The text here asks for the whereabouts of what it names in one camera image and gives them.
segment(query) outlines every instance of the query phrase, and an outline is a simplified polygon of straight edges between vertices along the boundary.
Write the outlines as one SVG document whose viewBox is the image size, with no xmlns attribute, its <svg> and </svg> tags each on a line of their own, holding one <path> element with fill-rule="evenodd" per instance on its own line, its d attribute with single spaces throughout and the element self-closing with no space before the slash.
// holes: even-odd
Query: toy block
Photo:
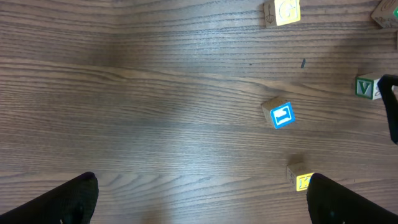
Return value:
<svg viewBox="0 0 398 224">
<path fill-rule="evenodd" d="M 381 94 L 377 83 L 383 76 L 382 73 L 370 73 L 355 78 L 355 94 L 370 100 L 380 99 Z"/>
<path fill-rule="evenodd" d="M 383 0 L 371 17 L 383 28 L 398 27 L 398 1 Z"/>
<path fill-rule="evenodd" d="M 270 0 L 264 3 L 266 27 L 300 21 L 300 0 Z"/>
<path fill-rule="evenodd" d="M 310 172 L 303 162 L 288 165 L 286 169 L 287 180 L 289 180 L 296 191 L 302 191 L 308 188 L 313 172 Z"/>
<path fill-rule="evenodd" d="M 292 104 L 281 97 L 264 102 L 261 107 L 267 122 L 276 129 L 295 121 Z"/>
</svg>

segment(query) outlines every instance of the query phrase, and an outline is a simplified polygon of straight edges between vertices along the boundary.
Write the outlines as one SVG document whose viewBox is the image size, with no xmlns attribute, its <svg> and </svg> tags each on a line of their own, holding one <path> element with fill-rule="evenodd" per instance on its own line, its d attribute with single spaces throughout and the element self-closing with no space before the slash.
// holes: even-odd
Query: wooden floor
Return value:
<svg viewBox="0 0 398 224">
<path fill-rule="evenodd" d="M 398 69 L 378 3 L 265 29 L 262 0 L 0 0 L 0 213 L 92 171 L 92 223 L 310 223 L 290 161 L 398 213 L 384 105 L 353 95 Z"/>
</svg>

